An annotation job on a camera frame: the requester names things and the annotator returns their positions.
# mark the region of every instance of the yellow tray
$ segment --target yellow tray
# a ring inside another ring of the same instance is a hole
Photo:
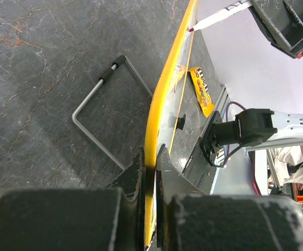
[[[199,0],[190,0],[153,94],[145,133],[146,198],[145,244],[150,245],[155,229],[154,173],[157,153],[162,144],[171,152],[179,110],[185,88],[187,68]]]

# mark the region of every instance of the white marker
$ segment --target white marker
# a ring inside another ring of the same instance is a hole
[[[206,27],[211,26],[219,21],[225,20],[226,18],[228,18],[228,17],[234,15],[235,13],[240,12],[244,9],[247,9],[250,6],[252,6],[252,3],[250,0],[237,1],[236,3],[233,3],[229,6],[227,6],[226,8],[219,10],[218,12],[214,13],[213,15],[201,20],[195,26],[190,28],[189,31],[205,29]]]

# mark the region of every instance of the black cable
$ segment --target black cable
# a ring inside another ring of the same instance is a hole
[[[236,153],[239,149],[241,149],[243,147],[243,145],[239,145],[238,147],[236,147],[233,151],[231,151],[231,153],[229,153],[227,155],[227,157],[225,158],[225,160],[223,161],[223,165],[215,165],[212,163],[212,161],[210,161],[209,159],[209,154],[210,154],[210,151],[207,152],[207,162],[209,165],[213,166],[213,167],[220,167],[220,168],[225,168],[227,166],[227,162],[229,160],[229,158],[234,154]]]
[[[243,111],[246,110],[246,108],[243,105],[241,105],[240,103],[237,103],[235,101],[230,101],[226,106],[226,122],[228,122],[228,111],[229,111],[230,105],[236,105],[236,106],[240,107]],[[230,145],[227,146],[227,154],[229,153],[229,151],[230,151]]]

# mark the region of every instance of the yellow plastic rim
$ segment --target yellow plastic rim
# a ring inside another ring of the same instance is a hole
[[[183,20],[173,42],[170,53],[167,57],[165,66],[163,68],[160,79],[157,83],[156,90],[153,94],[148,123],[147,131],[145,133],[145,166],[147,168],[146,173],[146,197],[145,197],[145,245],[150,246],[153,230],[155,227],[156,217],[153,215],[153,191],[154,191],[154,171],[156,167],[157,149],[158,149],[158,135],[160,131],[160,124],[162,119],[162,113],[164,109],[165,100],[171,84],[171,79],[176,68],[176,64],[183,46],[185,35],[188,32],[188,27],[192,18],[196,19],[198,10],[199,0],[190,0],[184,14]],[[192,48],[193,34],[190,39],[189,53],[186,68],[188,68],[190,51]],[[182,98],[185,90],[187,72],[185,72],[184,86],[181,93],[181,101],[179,104],[178,113],[182,104]],[[174,139],[175,129],[173,131],[169,152],[171,152],[172,143]]]

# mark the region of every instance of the metal rod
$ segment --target metal rod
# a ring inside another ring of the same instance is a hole
[[[116,69],[116,65],[114,64],[112,67],[112,70]],[[87,102],[90,100],[90,98],[95,94],[95,92],[99,89],[99,87],[103,84],[103,80],[99,80],[99,82],[94,86],[94,88],[90,91],[90,93],[84,98],[84,100],[81,102],[81,104],[77,107],[77,109],[72,113],[72,121],[82,130],[86,136],[88,136],[112,161],[115,162],[122,170],[126,170],[125,166],[117,159],[115,158],[112,153],[108,149],[106,149],[99,140],[97,140],[78,120],[77,116],[80,113],[80,111],[84,108],[84,106],[87,104]]]
[[[148,93],[152,97],[152,92],[150,91],[149,87],[144,82],[144,80],[142,79],[142,77],[140,76],[140,74],[137,72],[137,70],[135,69],[135,67],[132,65],[132,63],[130,62],[130,60],[127,57],[126,57],[126,62],[127,62],[128,66],[129,66],[129,68],[134,72],[135,76],[139,79],[139,81],[141,82],[141,84],[145,87],[145,89],[147,89]]]
[[[303,145],[303,139],[290,138],[290,139],[281,139],[281,140],[272,140],[265,141],[257,146],[248,146],[245,149],[250,151],[263,150],[263,149],[272,149],[272,148],[280,148],[294,145]]]
[[[276,172],[276,168],[275,168],[275,163],[273,161],[273,157],[272,157],[271,152],[272,152],[271,149],[266,150],[267,162],[268,162],[268,165],[270,167],[270,171],[271,171],[274,186],[278,188],[278,187],[280,187],[280,183],[279,183],[279,180],[278,180],[278,176],[277,176],[277,172]]]

